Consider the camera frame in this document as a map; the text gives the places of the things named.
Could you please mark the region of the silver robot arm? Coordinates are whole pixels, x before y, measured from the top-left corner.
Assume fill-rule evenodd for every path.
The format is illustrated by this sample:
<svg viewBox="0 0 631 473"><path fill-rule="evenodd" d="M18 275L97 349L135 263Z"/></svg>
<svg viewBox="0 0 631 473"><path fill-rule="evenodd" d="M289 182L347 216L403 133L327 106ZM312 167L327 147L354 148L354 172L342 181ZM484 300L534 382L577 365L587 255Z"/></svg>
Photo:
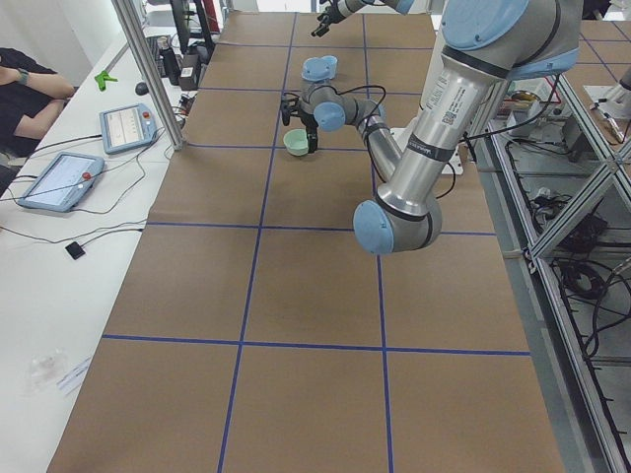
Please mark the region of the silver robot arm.
<svg viewBox="0 0 631 473"><path fill-rule="evenodd" d="M320 5L324 5L325 8L316 17L318 21L317 27L311 32L313 37L322 37L329 32L331 25L336 25L355 13L360 12L366 7L373 6L385 6L390 8L394 12L402 15L406 15L413 5L412 0L382 0L382 1L369 1L369 0L331 0L320 1Z"/></svg>
<svg viewBox="0 0 631 473"><path fill-rule="evenodd" d="M433 188L490 88L504 80L558 75L579 55L581 1L450 1L442 14L442 71L399 146L375 101L337 91L326 65L303 68L303 89L282 116L317 132L357 129L384 182L355 210L356 240L368 252L416 250L438 237L442 213Z"/></svg>

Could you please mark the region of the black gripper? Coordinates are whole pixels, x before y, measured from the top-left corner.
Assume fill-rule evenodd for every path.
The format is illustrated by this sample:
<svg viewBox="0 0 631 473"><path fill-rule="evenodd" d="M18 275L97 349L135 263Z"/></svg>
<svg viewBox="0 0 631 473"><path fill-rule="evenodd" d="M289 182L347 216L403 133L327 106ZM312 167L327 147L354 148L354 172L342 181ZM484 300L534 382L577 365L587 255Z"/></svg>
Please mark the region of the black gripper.
<svg viewBox="0 0 631 473"><path fill-rule="evenodd" d="M317 150L318 145L318 123L316 122L316 119L312 114L306 112L302 113L301 120L305 125L307 131L308 153L313 154Z"/></svg>
<svg viewBox="0 0 631 473"><path fill-rule="evenodd" d="M318 25L311 32L311 36L324 36L330 30L331 20L345 20L351 15L351 11L349 10L346 2L342 0L329 1L324 8L324 13L326 16L317 17Z"/></svg>

